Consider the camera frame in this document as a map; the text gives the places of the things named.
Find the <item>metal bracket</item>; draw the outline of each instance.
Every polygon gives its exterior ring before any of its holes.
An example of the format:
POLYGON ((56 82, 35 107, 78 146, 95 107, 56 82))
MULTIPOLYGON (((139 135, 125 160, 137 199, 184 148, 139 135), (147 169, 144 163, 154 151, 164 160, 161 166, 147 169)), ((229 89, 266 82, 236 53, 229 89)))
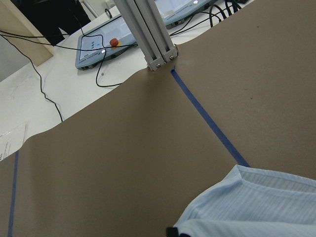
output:
POLYGON ((154 0, 114 0, 152 70, 178 56, 154 0))

